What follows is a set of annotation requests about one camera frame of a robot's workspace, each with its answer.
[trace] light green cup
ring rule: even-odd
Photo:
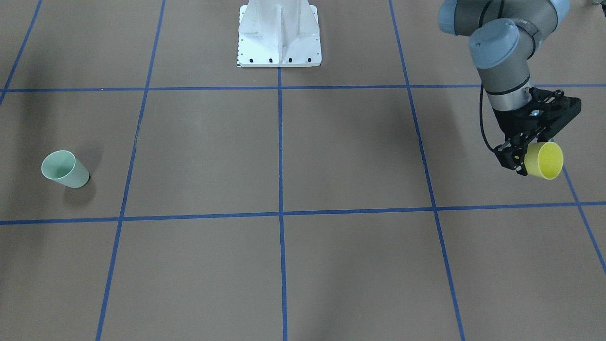
[[[71,188],[80,188],[88,182],[90,174],[78,159],[67,150],[58,150],[42,162],[42,174]]]

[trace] floor tile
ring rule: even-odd
[[[599,340],[606,276],[576,208],[441,212],[467,340]]]
[[[456,340],[433,214],[285,217],[288,339]]]
[[[245,0],[167,1],[151,85],[276,86],[275,68],[240,68],[238,18]]]
[[[0,339],[94,340],[116,223],[0,226]]]
[[[431,206],[405,90],[283,96],[286,210]]]
[[[566,170],[580,201],[606,201],[606,150],[597,142],[606,135],[604,88],[563,90],[582,103],[581,113],[555,137],[564,150]]]
[[[480,133],[479,89],[413,89],[413,96],[438,206],[574,201],[563,174],[548,181],[501,167]],[[484,127],[493,147],[503,143],[486,97]],[[564,154],[572,147],[560,145]]]
[[[126,222],[103,340],[282,340],[278,219]]]
[[[0,2],[0,86],[4,87],[15,63],[23,39],[27,34],[36,0],[9,0]]]
[[[584,206],[583,212],[602,257],[606,256],[606,206]]]
[[[410,84],[479,84],[466,36],[438,28],[443,1],[395,0],[394,13]]]
[[[310,4],[318,8],[322,65],[285,68],[285,86],[404,84],[387,1]]]
[[[275,90],[153,91],[127,215],[278,210]]]
[[[141,92],[9,93],[0,107],[0,220],[117,217]],[[79,189],[44,178],[44,158],[70,150],[91,174]]]
[[[145,86],[160,5],[44,1],[10,87]]]

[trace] yellow cup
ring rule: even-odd
[[[528,174],[552,180],[562,171],[564,154],[555,142],[538,142],[528,146],[524,164]]]

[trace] blue tape line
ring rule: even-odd
[[[285,90],[321,90],[321,89],[403,89],[406,85],[358,85],[358,86],[284,86]]]
[[[107,218],[67,218],[67,219],[29,219],[29,220],[0,220],[0,225],[34,225],[34,224],[63,224],[63,223],[99,223],[118,221],[118,217]]]
[[[419,140],[419,150],[421,151],[421,159],[423,161],[423,167],[425,168],[425,179],[427,181],[427,188],[429,190],[429,196],[431,198],[431,208],[433,210],[434,219],[436,221],[436,228],[438,229],[438,237],[440,239],[440,247],[442,249],[442,257],[444,258],[444,267],[446,268],[446,275],[448,277],[448,285],[450,287],[450,295],[453,301],[454,313],[456,316],[457,325],[459,327],[459,335],[461,337],[461,341],[465,341],[465,332],[463,330],[463,323],[461,321],[461,313],[459,312],[459,303],[456,297],[455,292],[455,284],[452,278],[452,273],[450,271],[450,262],[448,261],[448,254],[446,252],[446,244],[444,243],[444,236],[442,235],[442,226],[440,224],[440,217],[438,215],[438,210],[436,209],[436,199],[433,193],[433,186],[431,185],[431,178],[429,175],[429,168],[427,166],[427,159],[425,157],[425,150],[423,148],[423,140],[421,138],[421,130],[419,128],[419,121],[417,120],[416,110],[415,110],[415,102],[413,101],[413,95],[410,88],[410,81],[408,79],[408,71],[406,69],[406,62],[404,59],[404,52],[402,51],[402,43],[400,40],[400,34],[398,31],[398,23],[396,22],[396,14],[393,10],[393,2],[389,0],[389,8],[391,11],[391,20],[393,22],[393,30],[396,35],[396,41],[398,43],[398,52],[400,53],[400,60],[402,61],[402,71],[404,72],[404,80],[406,82],[406,90],[408,92],[408,100],[410,101],[410,110],[413,114],[413,120],[415,122],[415,131]]]
[[[516,209],[516,208],[547,208],[547,207],[570,207],[577,206],[576,203],[541,203],[541,204],[502,204],[502,205],[478,205],[478,206],[443,206],[438,211],[468,211],[478,209]]]
[[[99,323],[97,325],[97,335],[95,341],[101,341],[101,332],[103,331],[103,323],[105,322],[105,312],[107,311],[107,302],[110,298],[110,289],[112,287],[113,270],[116,265],[116,255],[118,254],[118,243],[120,242],[120,234],[122,232],[122,221],[118,221],[116,228],[116,237],[112,248],[112,258],[110,259],[110,268],[107,271],[107,281],[105,282],[105,291],[103,292],[103,302],[101,303],[101,313],[99,314]]]
[[[606,206],[606,201],[580,202],[581,206]],[[437,211],[471,211],[484,209],[526,209],[573,207],[576,203],[541,203],[541,204],[502,204],[479,206],[438,206]],[[371,208],[371,209],[327,209],[311,211],[284,211],[282,215],[330,215],[330,214],[369,214],[369,213],[398,213],[398,212],[431,212],[431,207],[421,208]],[[280,212],[244,212],[244,213],[212,213],[212,214],[183,214],[183,215],[140,215],[124,217],[122,221],[151,221],[151,220],[183,220],[183,219],[215,219],[215,218],[250,218],[250,217],[278,217]],[[36,224],[62,224],[62,223],[97,223],[104,221],[116,222],[119,217],[102,218],[66,218],[66,219],[32,219],[32,220],[0,220],[1,225],[36,225]]]
[[[581,206],[581,203],[579,202],[579,197],[576,195],[576,190],[574,189],[574,186],[572,185],[572,180],[570,180],[570,175],[568,174],[568,171],[566,170],[566,166],[564,166],[562,168],[562,171],[564,172],[564,176],[566,177],[566,181],[568,182],[568,187],[570,187],[570,192],[572,193],[572,196],[574,197],[574,201],[576,202],[577,208],[579,209],[579,213],[581,215],[581,218],[583,219],[583,224],[585,224],[585,229],[587,230],[589,239],[591,240],[591,243],[593,244],[593,248],[596,251],[598,260],[600,261],[600,264],[602,265],[602,270],[604,271],[604,274],[606,274],[606,263],[604,262],[604,257],[602,256],[602,252],[600,251],[600,247],[598,246],[596,237],[593,235],[593,231],[591,230],[591,227],[589,226],[589,222],[587,221],[587,217],[585,216],[583,207]]]
[[[158,26],[156,28],[156,36],[154,38],[153,48],[151,50],[150,65],[149,65],[149,69],[147,70],[147,79],[145,81],[146,90],[144,91],[143,99],[141,100],[141,110],[139,111],[139,120],[137,122],[137,129],[135,132],[133,150],[130,155],[130,165],[128,167],[128,175],[126,177],[126,184],[124,186],[124,197],[122,198],[122,207],[120,208],[120,217],[119,217],[120,220],[118,221],[118,227],[116,228],[116,238],[114,240],[114,248],[112,250],[112,259],[110,260],[110,267],[109,267],[109,270],[107,273],[107,283],[105,284],[105,293],[103,295],[103,303],[101,305],[101,313],[99,315],[99,325],[97,326],[97,335],[95,338],[96,341],[101,340],[101,333],[103,332],[103,323],[105,320],[105,312],[107,310],[107,302],[109,300],[110,288],[112,286],[113,270],[114,270],[114,265],[116,262],[116,256],[118,254],[118,244],[120,241],[120,233],[122,231],[122,222],[124,220],[124,212],[126,210],[126,202],[128,200],[128,190],[130,188],[130,179],[133,175],[133,167],[135,165],[135,155],[137,153],[137,139],[139,138],[139,131],[141,130],[141,121],[143,120],[143,114],[145,112],[145,102],[147,101],[147,93],[148,93],[147,88],[149,88],[150,81],[152,78],[153,63],[154,63],[154,58],[156,57],[156,50],[158,49],[158,40],[160,38],[160,29],[162,27],[162,19],[164,17],[165,5],[166,5],[166,0],[162,0],[162,4],[160,6],[160,15],[158,17]]]
[[[184,220],[184,219],[217,219],[217,218],[250,218],[250,217],[277,217],[279,212],[252,212],[252,213],[214,213],[214,214],[183,214],[183,215],[148,215],[137,217],[124,217],[124,221],[152,221],[152,220]]]
[[[454,88],[460,88],[460,87],[480,87],[480,84],[418,84],[418,85],[411,85],[410,86],[413,89],[423,89],[423,88],[443,88],[443,87],[454,87]]]
[[[581,206],[605,206],[606,201],[583,201],[579,203]]]
[[[371,209],[327,209],[319,211],[285,211],[284,215],[317,215],[317,214],[367,214],[399,212],[431,212],[433,208],[371,208]]]
[[[95,92],[95,91],[143,91],[144,87],[83,87],[58,89],[8,89],[6,92]]]
[[[284,239],[284,167],[282,155],[282,69],[278,67],[278,207],[280,219],[280,272],[282,275],[282,339],[288,341],[286,251]]]
[[[27,44],[27,40],[30,39],[30,34],[32,33],[32,29],[34,28],[34,23],[36,22],[36,18],[38,17],[38,12],[40,11],[40,6],[42,5],[42,0],[38,0],[38,4],[36,5],[36,10],[34,10],[34,15],[32,16],[32,21],[30,22],[30,26],[27,28],[27,33],[25,34],[25,38],[21,43],[21,47],[19,48],[19,52],[17,53],[17,57],[15,58],[15,62],[13,63],[13,67],[10,69],[10,73],[8,74],[8,79],[6,80],[6,84],[4,84],[4,90],[8,89],[10,82],[13,80],[13,76],[15,75],[15,71],[17,70],[17,65],[19,64],[19,60],[21,59],[21,55],[23,55],[23,50],[25,49],[25,45]],[[4,101],[4,97],[6,96],[6,92],[2,92],[0,95],[0,105]]]
[[[606,84],[537,84],[536,87],[606,87]],[[283,90],[322,89],[439,89],[479,88],[479,84],[417,84],[360,85],[360,86],[283,86]],[[110,92],[110,91],[204,91],[204,90],[276,90],[277,86],[173,86],[173,87],[84,87],[56,89],[0,89],[0,92]]]
[[[149,91],[192,91],[192,90],[277,90],[277,86],[169,86],[150,87]]]

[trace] blue joint cap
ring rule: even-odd
[[[469,38],[473,64],[478,69],[495,67],[513,53],[519,41],[520,31],[512,20],[492,20],[473,32]]]
[[[440,7],[440,13],[438,14],[438,26],[444,33],[450,33],[456,35],[455,32],[455,10],[456,4],[459,0],[445,0]]]
[[[556,9],[556,13],[558,14],[557,29],[570,11],[570,0],[549,0],[549,2],[553,5],[553,8]]]

